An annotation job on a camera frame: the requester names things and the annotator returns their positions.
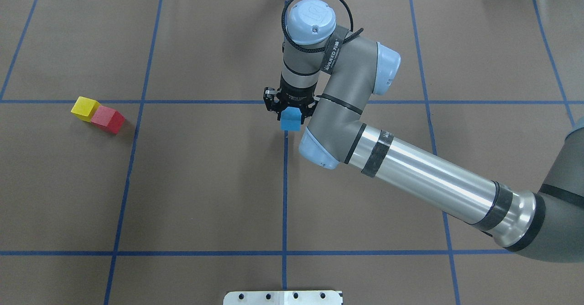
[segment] metal bracket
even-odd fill
[[[343,293],[333,290],[230,292],[223,305],[342,305]]]

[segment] yellow cube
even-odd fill
[[[83,121],[91,122],[91,117],[94,116],[99,106],[100,103],[98,101],[80,96],[75,102],[75,105],[73,105],[71,113]]]

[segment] robotic arm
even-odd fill
[[[285,130],[300,130],[311,162],[334,169],[339,162],[415,195],[491,236],[519,255],[550,262],[584,261],[584,118],[565,139],[539,192],[514,191],[383,130],[360,121],[371,94],[383,95],[400,55],[336,24],[319,0],[284,7],[284,62],[280,88],[264,90],[269,111]],[[352,22],[350,10],[340,0]],[[321,72],[330,74],[314,97]]]

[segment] coiled black cable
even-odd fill
[[[290,35],[288,34],[288,31],[286,30],[286,24],[285,24],[284,20],[286,19],[286,12],[288,11],[288,7],[290,7],[290,4],[293,1],[295,1],[295,0],[289,0],[288,2],[286,2],[286,4],[284,4],[284,9],[282,10],[282,32],[284,33],[284,38],[286,38],[286,40],[290,43],[290,45],[292,45],[292,47],[294,47],[295,49],[298,49],[299,51],[301,51],[303,53],[319,53],[319,52],[325,51],[324,47],[314,48],[314,49],[306,49],[306,48],[298,45],[298,43],[295,43],[292,40],[292,38],[290,38]],[[349,29],[349,31],[353,31],[353,14],[351,14],[351,9],[349,8],[349,5],[347,5],[347,3],[344,0],[339,0],[339,1],[341,4],[343,4],[344,8],[347,10],[347,14],[349,15],[349,21],[351,24],[351,28]],[[361,34],[361,32],[363,32],[363,28],[360,28],[354,34],[345,38],[343,40],[343,44],[348,43],[349,41],[352,41],[353,39],[357,38]]]

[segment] white plate with holes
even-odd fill
[[[342,305],[343,293],[333,290],[230,292],[223,305]]]

